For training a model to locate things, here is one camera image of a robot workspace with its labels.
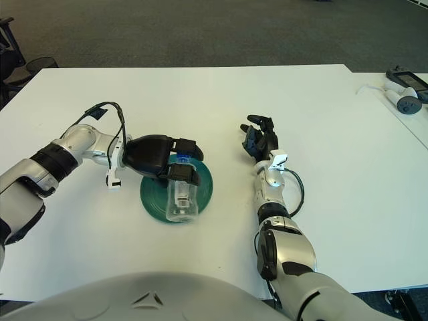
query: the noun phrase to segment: black device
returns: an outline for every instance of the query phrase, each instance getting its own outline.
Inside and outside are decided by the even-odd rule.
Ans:
[[[165,135],[147,135],[131,140],[125,146],[122,161],[136,172],[158,179],[164,187],[169,179],[199,185],[199,175],[193,167],[169,164],[171,152],[203,161],[203,153],[194,140],[174,139]]]
[[[428,104],[428,84],[410,70],[401,66],[387,70],[387,78],[403,87],[412,87],[417,97],[424,104]]]

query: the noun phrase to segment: green plate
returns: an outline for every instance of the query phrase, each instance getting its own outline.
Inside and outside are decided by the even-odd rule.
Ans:
[[[174,163],[176,159],[177,156],[175,154],[171,155],[169,157],[169,162]],[[208,205],[208,202],[213,194],[213,178],[211,177],[211,173],[204,163],[193,158],[191,158],[190,163],[196,167],[196,171],[201,178],[201,184],[198,186],[196,193],[199,213],[201,213]],[[152,217],[165,223],[176,223],[168,221],[166,218],[168,201],[167,189],[162,188],[153,179],[143,177],[140,186],[140,197],[142,206],[144,206],[146,211],[148,211]]]

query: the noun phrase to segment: white tabletop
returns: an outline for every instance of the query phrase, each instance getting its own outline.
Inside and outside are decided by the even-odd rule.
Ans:
[[[417,74],[422,80],[428,82],[428,74]],[[387,77],[385,73],[356,73],[354,81],[356,88],[360,88],[366,84],[376,87],[383,87]],[[428,148],[428,104],[422,105],[422,109],[413,115],[402,114],[397,110],[385,95],[378,90],[368,88],[360,91],[360,95],[376,96],[392,113],[397,117],[404,126],[409,129],[421,143]]]
[[[193,224],[154,220],[141,177],[122,173],[109,193],[106,169],[85,161],[45,200],[47,211],[6,247],[2,298],[40,300],[88,282],[143,271],[213,276],[258,298],[251,160],[239,125],[271,116],[306,200],[296,221],[318,271],[351,292],[428,284],[428,151],[373,95],[355,95],[343,65],[254,68],[43,70],[0,112],[0,172],[57,138],[84,110],[112,100],[133,137],[197,141],[213,175],[208,207]],[[115,133],[109,112],[96,127]],[[284,191],[289,210],[297,185]]]

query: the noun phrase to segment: transparent bottle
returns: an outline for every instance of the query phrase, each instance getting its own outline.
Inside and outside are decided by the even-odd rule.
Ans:
[[[189,165],[190,157],[177,155],[178,164]],[[188,222],[198,216],[198,204],[196,200],[197,186],[184,181],[168,182],[167,220],[172,222]]]

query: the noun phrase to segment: black joint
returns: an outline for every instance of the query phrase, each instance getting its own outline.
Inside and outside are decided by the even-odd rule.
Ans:
[[[290,218],[290,214],[288,214],[287,209],[283,205],[273,202],[263,204],[259,208],[257,216],[259,218],[259,224],[265,219],[268,219],[269,217],[273,216],[283,216]]]
[[[192,165],[184,164],[170,164],[169,172],[167,175],[160,176],[160,178],[174,180],[174,181],[184,181],[188,184],[193,184],[199,186],[201,179],[193,168]]]
[[[273,233],[260,231],[257,249],[257,270],[263,279],[268,281],[276,279],[276,260],[275,236]]]
[[[202,150],[196,145],[194,140],[189,139],[176,139],[175,147],[171,150],[176,152],[177,154],[189,155],[198,161],[203,161],[203,153]]]
[[[60,145],[50,143],[35,153],[31,159],[40,164],[55,179],[60,182],[77,166],[77,160]]]

